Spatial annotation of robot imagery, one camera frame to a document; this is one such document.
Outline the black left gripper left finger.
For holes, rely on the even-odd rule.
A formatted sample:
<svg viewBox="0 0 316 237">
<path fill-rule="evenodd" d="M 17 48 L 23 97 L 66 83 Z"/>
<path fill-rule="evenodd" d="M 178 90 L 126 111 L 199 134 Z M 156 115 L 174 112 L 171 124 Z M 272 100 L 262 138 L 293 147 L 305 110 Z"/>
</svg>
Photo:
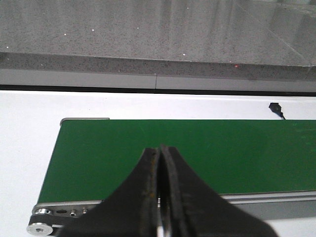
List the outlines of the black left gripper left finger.
<svg viewBox="0 0 316 237">
<path fill-rule="evenodd" d="M 103 202 L 66 224 L 60 237 L 155 237 L 158 151 L 146 148 L 123 183 Z"/>
</svg>

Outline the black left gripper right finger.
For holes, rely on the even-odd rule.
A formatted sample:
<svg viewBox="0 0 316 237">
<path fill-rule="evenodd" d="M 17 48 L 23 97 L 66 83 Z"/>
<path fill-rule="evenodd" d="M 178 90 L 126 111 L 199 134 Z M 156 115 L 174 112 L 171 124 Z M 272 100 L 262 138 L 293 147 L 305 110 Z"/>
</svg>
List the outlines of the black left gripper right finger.
<svg viewBox="0 0 316 237">
<path fill-rule="evenodd" d="M 165 236 L 277 236 L 270 225 L 220 197 L 186 163 L 176 147 L 160 149 L 158 196 Z"/>
</svg>

